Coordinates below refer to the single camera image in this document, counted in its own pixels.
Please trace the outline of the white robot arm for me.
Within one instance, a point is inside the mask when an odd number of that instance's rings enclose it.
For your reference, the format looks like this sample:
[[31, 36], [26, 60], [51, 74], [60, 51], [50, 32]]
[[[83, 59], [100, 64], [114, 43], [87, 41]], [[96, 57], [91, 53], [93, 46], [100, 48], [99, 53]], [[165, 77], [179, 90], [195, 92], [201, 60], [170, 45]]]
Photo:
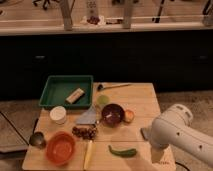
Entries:
[[174, 104], [153, 120], [148, 141], [155, 149], [172, 144], [213, 168], [213, 137], [192, 129], [192, 120], [186, 106]]

